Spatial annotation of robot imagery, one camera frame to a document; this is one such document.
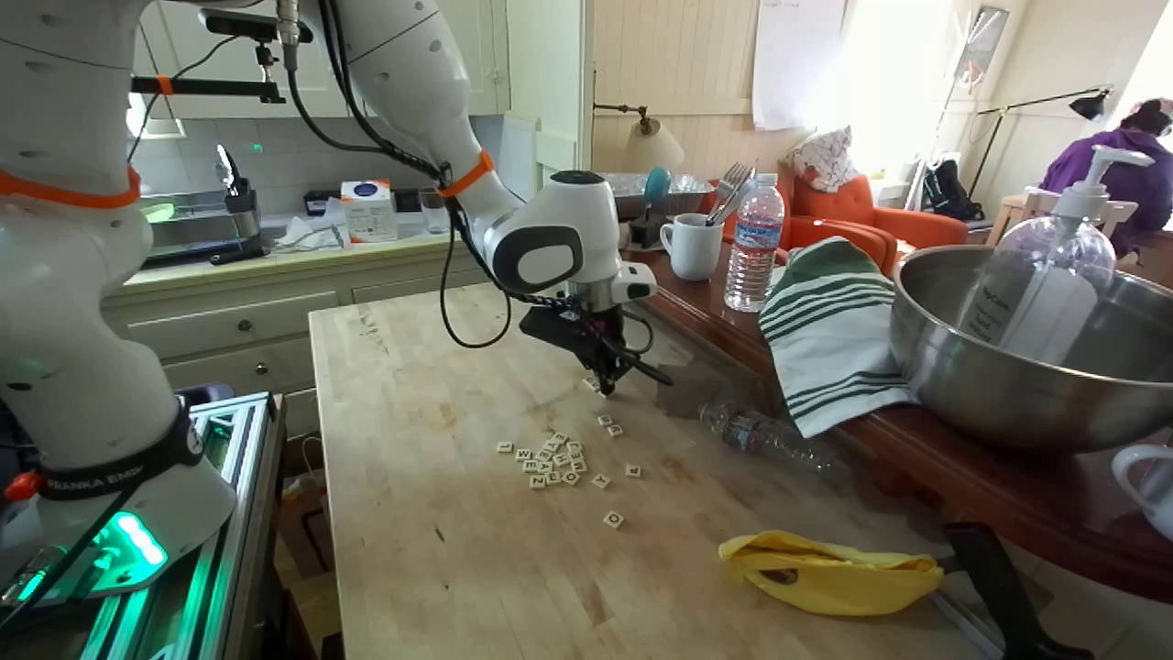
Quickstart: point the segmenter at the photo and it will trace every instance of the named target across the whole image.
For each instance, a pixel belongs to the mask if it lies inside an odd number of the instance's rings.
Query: white mug
[[[1133,445],[1111,460],[1115,479],[1145,511],[1155,533],[1173,538],[1173,447]]]
[[[699,281],[724,262],[724,225],[706,211],[680,211],[670,225],[661,225],[661,244],[669,249],[670,274]]]

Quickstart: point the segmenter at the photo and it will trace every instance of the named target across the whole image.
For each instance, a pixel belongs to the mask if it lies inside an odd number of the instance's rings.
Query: black handle
[[[1005,637],[1005,660],[1094,660],[1088,649],[1040,629],[1013,556],[985,523],[946,523],[946,538]]]

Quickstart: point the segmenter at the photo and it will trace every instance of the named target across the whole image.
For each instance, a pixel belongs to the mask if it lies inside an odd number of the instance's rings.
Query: white cabinet
[[[436,291],[439,265],[443,244],[373,244],[240,266],[163,266],[131,280],[102,310],[120,336],[163,357],[177,391],[286,391],[286,433],[304,435],[318,430],[309,310]],[[451,285],[477,280],[477,265],[458,252]]]
[[[275,15],[275,0],[248,7],[252,15]],[[507,0],[439,0],[443,20],[467,54],[468,68],[468,110],[473,114],[504,114],[511,110],[511,64],[507,64]],[[177,73],[218,46],[218,33],[208,33],[190,2],[163,2],[153,0],[144,11],[141,33],[158,43],[169,57],[158,57],[165,73]],[[333,68],[325,57],[324,33],[315,43],[302,46],[296,57],[302,99],[311,116],[350,116],[350,108],[333,84]],[[286,101],[259,99],[229,99],[229,94],[177,94],[174,110],[179,116],[296,116],[291,99],[291,82],[281,67],[268,68]],[[204,67],[190,68],[190,78],[224,78],[224,82],[259,82],[256,43],[236,39],[220,46]]]

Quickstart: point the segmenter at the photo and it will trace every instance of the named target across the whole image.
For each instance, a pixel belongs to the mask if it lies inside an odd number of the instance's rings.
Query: metal mixing bowl
[[[1104,452],[1173,422],[1171,291],[1106,274],[1069,352],[1045,364],[959,330],[989,281],[989,257],[992,249],[951,244],[919,249],[897,266],[890,352],[925,408],[984,445],[1033,453]]]

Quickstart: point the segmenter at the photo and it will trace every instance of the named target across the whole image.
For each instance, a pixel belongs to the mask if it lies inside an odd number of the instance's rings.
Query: striped dish towel
[[[805,244],[775,280],[758,330],[805,440],[913,400],[886,352],[890,296],[890,281],[845,240]]]

